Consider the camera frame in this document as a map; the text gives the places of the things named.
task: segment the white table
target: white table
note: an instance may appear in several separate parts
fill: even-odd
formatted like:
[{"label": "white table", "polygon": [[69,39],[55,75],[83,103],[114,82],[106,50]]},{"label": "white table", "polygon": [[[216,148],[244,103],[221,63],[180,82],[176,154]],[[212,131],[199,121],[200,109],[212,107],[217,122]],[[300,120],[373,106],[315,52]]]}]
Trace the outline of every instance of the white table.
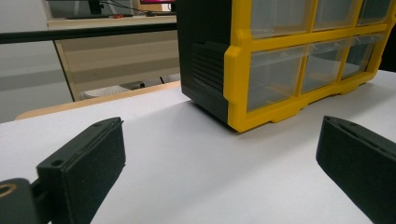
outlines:
[{"label": "white table", "polygon": [[324,115],[396,140],[396,76],[235,133],[180,88],[0,124],[0,180],[35,166],[92,123],[120,116],[127,162],[92,223],[371,223],[318,166]]}]

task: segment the wooden table edge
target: wooden table edge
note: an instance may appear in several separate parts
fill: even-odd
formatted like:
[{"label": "wooden table edge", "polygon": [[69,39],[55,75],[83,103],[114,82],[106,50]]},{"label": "wooden table edge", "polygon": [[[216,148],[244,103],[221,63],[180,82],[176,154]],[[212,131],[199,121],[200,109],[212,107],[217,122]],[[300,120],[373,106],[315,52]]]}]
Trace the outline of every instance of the wooden table edge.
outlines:
[{"label": "wooden table edge", "polygon": [[33,117],[38,117],[42,115],[48,115],[56,112],[61,112],[65,110],[71,110],[71,109],[76,109],[76,108],[81,108],[84,106],[88,105],[97,105],[105,102],[110,102],[110,101],[115,101],[123,98],[128,98],[128,97],[133,97],[137,95],[142,95],[154,91],[163,91],[167,89],[172,89],[180,86],[180,81],[175,81],[175,82],[169,82],[161,85],[156,85],[156,86],[151,86],[151,87],[146,87],[143,89],[137,89],[134,91],[125,91],[117,94],[112,94],[108,96],[102,96],[102,97],[97,97],[97,98],[92,98],[88,100],[82,100],[82,101],[77,101],[73,103],[68,103],[64,105],[54,105],[50,107],[45,107],[45,108],[40,108],[36,110],[31,110],[27,111],[24,113],[19,114],[15,120],[19,119],[29,119]]}]

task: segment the transparent drawer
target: transparent drawer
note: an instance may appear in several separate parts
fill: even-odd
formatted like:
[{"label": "transparent drawer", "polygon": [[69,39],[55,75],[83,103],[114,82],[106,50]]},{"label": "transparent drawer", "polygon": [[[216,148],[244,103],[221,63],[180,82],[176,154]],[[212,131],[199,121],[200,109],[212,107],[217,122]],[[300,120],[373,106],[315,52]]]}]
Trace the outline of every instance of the transparent drawer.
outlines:
[{"label": "transparent drawer", "polygon": [[250,29],[254,38],[305,33],[312,0],[253,0]]},{"label": "transparent drawer", "polygon": [[332,42],[320,42],[309,46],[302,93],[329,85],[335,81],[341,58],[350,38]]},{"label": "transparent drawer", "polygon": [[290,98],[296,89],[306,46],[251,55],[247,111]]},{"label": "transparent drawer", "polygon": [[314,30],[351,26],[357,4],[357,0],[319,0]]},{"label": "transparent drawer", "polygon": [[382,22],[388,15],[391,0],[363,0],[358,25]]},{"label": "transparent drawer", "polygon": [[382,41],[383,35],[361,35],[354,37],[347,55],[342,79],[352,77],[366,70],[375,43]]}]

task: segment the yellow frame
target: yellow frame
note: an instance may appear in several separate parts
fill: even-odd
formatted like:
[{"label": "yellow frame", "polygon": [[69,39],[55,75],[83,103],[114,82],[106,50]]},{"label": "yellow frame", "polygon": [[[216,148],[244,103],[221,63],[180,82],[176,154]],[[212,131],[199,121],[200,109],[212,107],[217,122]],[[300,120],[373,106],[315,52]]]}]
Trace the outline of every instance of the yellow frame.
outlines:
[{"label": "yellow frame", "polygon": [[[389,38],[389,34],[396,22],[396,1],[390,3],[389,14],[383,23],[357,26],[359,12],[363,0],[356,0],[358,7],[351,27],[313,32],[318,0],[312,0],[309,29],[305,34],[283,35],[278,37],[253,39],[250,32],[250,14],[252,0],[233,0],[231,46],[224,56],[224,97],[229,102],[228,124],[238,132],[257,127],[266,122],[279,122],[296,115],[303,107],[333,94],[345,94],[354,91],[361,85],[374,78],[381,63],[381,56]],[[301,94],[304,72],[301,71],[295,94],[284,101],[264,106],[247,112],[248,81],[251,52],[271,49],[282,49],[319,41],[348,38],[355,35],[369,35],[381,33],[385,39],[375,45],[367,71],[353,77],[341,79],[344,64],[349,49],[345,50],[338,77],[334,83]],[[304,70],[306,58],[302,62]]]}]

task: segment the storage organizer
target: storage organizer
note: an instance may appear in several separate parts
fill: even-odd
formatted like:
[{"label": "storage organizer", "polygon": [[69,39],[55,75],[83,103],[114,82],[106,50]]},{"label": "storage organizer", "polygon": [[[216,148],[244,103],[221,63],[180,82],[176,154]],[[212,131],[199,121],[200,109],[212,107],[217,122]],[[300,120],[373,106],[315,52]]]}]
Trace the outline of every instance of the storage organizer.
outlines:
[{"label": "storage organizer", "polygon": [[281,121],[374,78],[395,13],[396,0],[179,0],[182,91],[238,132]]}]

